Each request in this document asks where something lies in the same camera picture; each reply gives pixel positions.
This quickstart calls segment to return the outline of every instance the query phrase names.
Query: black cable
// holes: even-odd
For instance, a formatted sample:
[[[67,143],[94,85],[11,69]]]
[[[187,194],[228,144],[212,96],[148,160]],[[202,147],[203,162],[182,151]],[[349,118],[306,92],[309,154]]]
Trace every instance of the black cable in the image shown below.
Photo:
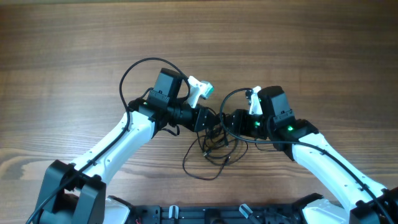
[[[33,219],[35,218],[35,216],[41,211],[41,209],[44,208],[44,206],[51,200],[51,198],[53,198],[54,196],[56,196],[61,190],[63,190],[68,184],[70,184],[73,180],[75,180],[81,173],[84,172],[84,170],[86,170],[87,168],[89,168],[91,165],[93,165],[106,151],[108,151],[118,140],[120,140],[122,138],[122,136],[124,135],[124,133],[126,133],[126,131],[128,131],[129,129],[129,125],[130,125],[130,109],[128,108],[126,101],[124,100],[123,97],[123,91],[122,91],[122,85],[123,85],[123,81],[124,78],[126,77],[126,75],[130,72],[130,70],[132,68],[134,68],[136,65],[148,61],[148,60],[159,60],[161,62],[165,62],[167,64],[169,64],[171,67],[173,67],[174,69],[176,69],[182,76],[183,79],[185,81],[185,83],[188,86],[188,94],[181,98],[180,100],[185,101],[186,99],[188,99],[189,95],[190,95],[190,85],[188,82],[188,77],[181,72],[181,70],[179,68],[177,68],[174,64],[172,64],[171,62],[162,59],[162,58],[156,58],[156,57],[151,57],[151,58],[144,58],[139,60],[138,62],[132,64],[124,73],[124,75],[122,76],[122,79],[120,80],[120,84],[119,84],[119,94],[120,94],[120,98],[122,100],[124,109],[126,110],[127,113],[127,122],[126,125],[124,126],[123,130],[120,132],[120,134],[108,145],[106,146],[106,148],[104,148],[100,153],[98,153],[98,155],[96,155],[92,160],[90,160],[86,165],[84,165],[81,169],[79,169],[75,174],[73,174],[70,178],[68,178],[67,180],[65,180],[63,182],[63,184],[61,184],[59,187],[57,187],[35,210],[34,212],[30,215],[30,217],[28,218],[28,220],[26,221],[26,224],[30,224]],[[146,92],[141,96],[141,98],[143,98],[148,91],[153,90],[153,88],[148,88],[146,90]]]
[[[237,89],[235,91],[232,91],[230,94],[228,94],[223,102],[221,103],[220,106],[220,125],[221,127],[224,128],[224,130],[226,130],[228,132],[228,134],[230,134],[232,137],[239,139],[241,141],[245,141],[245,142],[250,142],[250,143],[254,143],[254,144],[298,144],[301,146],[307,146],[310,147],[312,149],[318,150],[321,153],[323,153],[324,155],[327,155],[330,159],[332,159],[333,161],[335,161],[341,168],[343,168],[355,181],[357,181],[357,183],[362,187],[362,189],[364,189],[369,196],[373,199],[374,203],[376,203],[377,207],[380,209],[381,213],[385,216],[385,218],[387,219],[387,221],[390,224],[394,224],[394,221],[392,221],[392,218],[390,217],[390,215],[388,214],[388,212],[386,211],[386,209],[380,204],[380,202],[377,200],[377,197],[369,190],[368,186],[366,184],[364,184],[352,171],[350,171],[342,162],[340,162],[336,157],[334,157],[333,155],[331,155],[328,151],[321,149],[317,146],[305,143],[305,142],[295,142],[295,141],[256,141],[256,140],[251,140],[251,139],[246,139],[246,138],[242,138],[240,136],[235,135],[234,133],[232,133],[224,124],[224,121],[222,119],[222,113],[223,113],[223,108],[224,105],[227,101],[227,99],[229,97],[231,97],[232,95],[234,95],[235,93],[238,93],[240,91],[247,91],[247,90],[252,90],[251,88],[240,88]]]
[[[167,128],[162,128],[161,131],[167,131],[168,133],[174,135],[174,136],[179,136],[180,135],[180,127],[178,125],[175,126],[177,129],[177,133],[174,133],[172,130],[167,129]]]
[[[269,150],[269,149],[260,149],[259,146],[257,145],[257,143],[254,143],[254,145],[256,146],[256,148],[260,151],[266,151],[266,152],[279,152],[278,150],[274,149],[274,150]]]
[[[145,95],[146,95],[149,91],[151,91],[151,90],[153,90],[153,89],[154,89],[154,87],[149,87],[149,88],[145,91],[145,93],[142,94],[142,96],[140,96],[139,98],[145,97]]]
[[[216,117],[218,116],[218,114],[216,114],[216,112],[211,109],[211,108],[207,108],[209,109]],[[220,166],[220,169],[218,171],[218,173],[216,174],[216,176],[212,177],[212,178],[206,178],[206,177],[200,177],[194,174],[189,173],[186,168],[185,168],[185,163],[187,160],[187,156],[191,150],[191,148],[193,147],[193,145],[195,143],[198,143],[199,148],[201,149],[202,153],[203,153],[203,157],[210,162],[211,164],[213,164],[214,166]],[[228,147],[228,145],[230,143],[234,142],[234,146],[233,148],[226,154],[222,155],[222,156],[212,156],[211,153],[214,151],[217,151],[223,147]],[[188,148],[188,151],[185,155],[185,157],[183,158],[182,161],[182,169],[184,170],[184,172],[189,175],[190,177],[196,178],[196,179],[200,179],[200,180],[214,180],[216,179],[218,176],[220,176],[221,172],[223,171],[223,169],[226,166],[230,166],[232,164],[234,164],[235,162],[238,162],[240,159],[242,159],[243,156],[246,155],[248,149],[249,149],[249,144],[245,142],[246,144],[246,149],[245,151],[235,160],[231,160],[231,157],[233,156],[234,152],[236,151],[237,147],[238,147],[238,143],[239,140],[237,139],[232,139],[232,140],[228,140],[228,133],[222,128],[222,127],[210,127],[210,128],[206,128],[205,129],[205,134],[200,136],[199,133],[197,133],[197,138],[196,140],[194,140],[194,142],[192,143],[192,145]]]
[[[191,144],[191,146],[189,147],[187,153],[185,154],[185,156],[184,156],[184,158],[183,158],[183,160],[182,160],[182,169],[183,169],[184,172],[185,172],[188,176],[190,176],[190,177],[193,177],[193,178],[196,178],[196,179],[200,179],[200,180],[214,180],[214,179],[216,179],[216,178],[221,174],[221,172],[223,171],[223,169],[224,169],[226,163],[229,161],[229,157],[227,157],[227,158],[224,160],[224,162],[223,162],[223,164],[221,165],[221,167],[220,167],[220,169],[219,169],[217,175],[215,175],[215,176],[212,177],[212,178],[200,177],[200,176],[197,176],[197,175],[190,174],[190,173],[185,169],[185,161],[186,161],[186,159],[187,159],[187,156],[188,156],[189,151],[191,150],[192,146],[196,143],[197,140],[198,140],[198,139],[194,140],[194,142],[193,142],[193,143]]]

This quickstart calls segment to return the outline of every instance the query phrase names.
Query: wood grain surface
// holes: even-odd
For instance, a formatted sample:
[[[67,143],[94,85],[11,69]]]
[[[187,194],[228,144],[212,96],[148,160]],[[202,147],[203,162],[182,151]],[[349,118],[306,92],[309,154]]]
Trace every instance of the wood grain surface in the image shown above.
[[[389,1],[137,2],[0,7],[0,223],[34,209],[45,169],[69,162],[121,119],[118,85],[144,57],[170,60],[215,92],[219,110],[242,87],[280,85],[297,118],[311,121],[347,160],[398,186],[398,7]],[[132,100],[160,62],[134,69]],[[248,108],[232,97],[227,112]],[[309,171],[280,152],[248,154],[221,177],[195,180],[182,158],[195,134],[159,133],[116,174],[107,194],[134,205],[293,202],[318,192]],[[194,148],[190,172],[217,167]]]

